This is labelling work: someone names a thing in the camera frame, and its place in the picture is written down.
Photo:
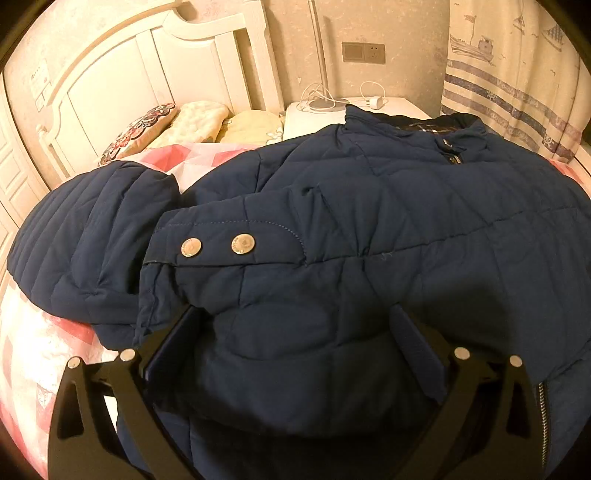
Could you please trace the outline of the white bedside table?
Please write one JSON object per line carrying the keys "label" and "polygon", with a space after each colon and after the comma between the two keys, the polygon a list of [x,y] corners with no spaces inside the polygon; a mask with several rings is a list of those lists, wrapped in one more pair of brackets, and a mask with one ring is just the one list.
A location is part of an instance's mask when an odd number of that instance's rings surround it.
{"label": "white bedside table", "polygon": [[[355,105],[370,113],[383,113],[390,116],[402,115],[421,120],[428,119],[426,112],[403,97],[387,97],[386,105],[378,111],[370,110],[362,97],[351,97],[349,105]],[[284,119],[283,140],[288,140],[318,132],[325,126],[345,123],[345,109],[331,113],[311,113],[297,110],[297,102],[287,107]]]}

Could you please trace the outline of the wall socket switch panel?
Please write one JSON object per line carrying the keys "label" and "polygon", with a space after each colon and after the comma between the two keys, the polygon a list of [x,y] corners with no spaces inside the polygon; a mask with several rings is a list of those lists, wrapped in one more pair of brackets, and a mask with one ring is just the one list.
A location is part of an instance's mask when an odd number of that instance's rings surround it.
{"label": "wall socket switch panel", "polygon": [[342,61],[384,65],[386,46],[367,42],[342,42]]}

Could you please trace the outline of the cream fluffy pillow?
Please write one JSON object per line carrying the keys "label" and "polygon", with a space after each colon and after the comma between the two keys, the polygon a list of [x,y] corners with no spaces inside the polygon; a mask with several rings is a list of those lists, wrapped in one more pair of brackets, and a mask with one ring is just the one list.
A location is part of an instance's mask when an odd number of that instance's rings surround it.
{"label": "cream fluffy pillow", "polygon": [[214,143],[228,115],[228,107],[221,103],[205,100],[186,103],[147,149],[183,143]]}

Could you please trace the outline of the floral patterned pillow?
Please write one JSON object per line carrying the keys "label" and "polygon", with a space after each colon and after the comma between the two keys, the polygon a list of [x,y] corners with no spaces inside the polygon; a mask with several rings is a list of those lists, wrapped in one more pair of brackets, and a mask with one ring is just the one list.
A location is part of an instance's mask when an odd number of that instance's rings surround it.
{"label": "floral patterned pillow", "polygon": [[169,126],[178,111],[174,103],[160,104],[149,109],[141,117],[132,121],[109,144],[98,160],[98,165],[104,166],[114,160],[141,152]]}

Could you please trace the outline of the striped nautical curtain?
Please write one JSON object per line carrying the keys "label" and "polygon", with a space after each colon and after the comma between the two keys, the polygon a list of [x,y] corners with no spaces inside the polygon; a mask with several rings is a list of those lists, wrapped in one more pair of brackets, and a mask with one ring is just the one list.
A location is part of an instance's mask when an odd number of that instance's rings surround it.
{"label": "striped nautical curtain", "polygon": [[590,73],[539,2],[453,1],[441,110],[568,163],[590,120]]}

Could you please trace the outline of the lamp base with pole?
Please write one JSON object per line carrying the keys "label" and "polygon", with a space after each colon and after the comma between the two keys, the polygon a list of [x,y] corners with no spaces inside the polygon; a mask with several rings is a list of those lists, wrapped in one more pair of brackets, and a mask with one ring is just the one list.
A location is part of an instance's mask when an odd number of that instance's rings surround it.
{"label": "lamp base with pole", "polygon": [[308,0],[308,11],[310,12],[312,33],[315,40],[315,54],[318,60],[318,73],[320,80],[311,83],[304,88],[301,98],[297,102],[297,110],[311,113],[331,113],[346,108],[346,99],[335,97],[329,90],[328,68],[325,61],[324,42],[322,42],[322,30],[320,16],[318,16],[315,0]]}

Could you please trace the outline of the white wooden headboard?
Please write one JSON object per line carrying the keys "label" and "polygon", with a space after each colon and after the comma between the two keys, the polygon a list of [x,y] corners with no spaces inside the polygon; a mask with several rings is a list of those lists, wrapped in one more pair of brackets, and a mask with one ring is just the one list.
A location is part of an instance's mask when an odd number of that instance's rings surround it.
{"label": "white wooden headboard", "polygon": [[156,105],[284,107],[259,1],[56,1],[16,46],[4,81],[25,151],[52,187],[93,168]]}

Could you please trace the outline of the yellow pillow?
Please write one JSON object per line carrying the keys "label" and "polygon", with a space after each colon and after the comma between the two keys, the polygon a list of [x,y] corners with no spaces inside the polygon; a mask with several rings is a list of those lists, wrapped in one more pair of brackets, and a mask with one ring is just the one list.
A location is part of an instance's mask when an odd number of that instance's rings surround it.
{"label": "yellow pillow", "polygon": [[283,119],[263,110],[243,111],[221,125],[217,143],[266,146],[283,140]]}

